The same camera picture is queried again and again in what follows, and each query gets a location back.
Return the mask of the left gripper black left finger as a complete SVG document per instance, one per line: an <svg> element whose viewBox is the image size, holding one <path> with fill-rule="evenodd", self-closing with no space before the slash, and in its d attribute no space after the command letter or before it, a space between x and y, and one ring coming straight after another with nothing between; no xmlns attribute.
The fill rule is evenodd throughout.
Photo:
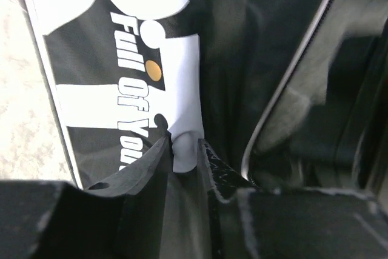
<svg viewBox="0 0 388 259"><path fill-rule="evenodd" d="M1 257L158 258L171 171L165 136L86 190L64 181L2 181Z"/></svg>

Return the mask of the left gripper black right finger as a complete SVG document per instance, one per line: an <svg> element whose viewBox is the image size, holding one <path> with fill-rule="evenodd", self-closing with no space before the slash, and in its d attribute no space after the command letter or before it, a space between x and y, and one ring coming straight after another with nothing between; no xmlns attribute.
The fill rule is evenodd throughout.
<svg viewBox="0 0 388 259"><path fill-rule="evenodd" d="M258 188L198 142L206 258L386 258L387 215L351 189Z"/></svg>

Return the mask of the black racket bag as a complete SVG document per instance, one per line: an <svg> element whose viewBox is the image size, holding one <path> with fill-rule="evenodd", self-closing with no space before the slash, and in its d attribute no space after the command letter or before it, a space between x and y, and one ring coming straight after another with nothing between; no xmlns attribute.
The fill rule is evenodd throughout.
<svg viewBox="0 0 388 259"><path fill-rule="evenodd" d="M25 0L75 184L163 135L173 170L206 139L242 175L331 0Z"/></svg>

